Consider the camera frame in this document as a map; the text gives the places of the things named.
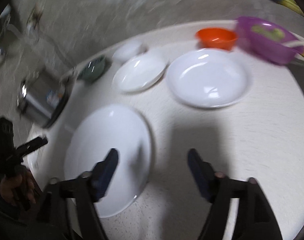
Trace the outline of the left hand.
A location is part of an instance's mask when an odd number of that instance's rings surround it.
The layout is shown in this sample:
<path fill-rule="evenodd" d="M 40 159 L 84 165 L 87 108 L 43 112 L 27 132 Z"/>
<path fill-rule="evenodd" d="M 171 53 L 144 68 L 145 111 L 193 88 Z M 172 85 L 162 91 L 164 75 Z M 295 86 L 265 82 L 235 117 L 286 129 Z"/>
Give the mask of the left hand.
<path fill-rule="evenodd" d="M 27 199 L 35 204 L 34 189 L 34 177 L 29 170 L 22 171 L 15 178 L 4 176 L 0 182 L 0 195 L 11 205 L 16 205 L 18 198 Z"/>

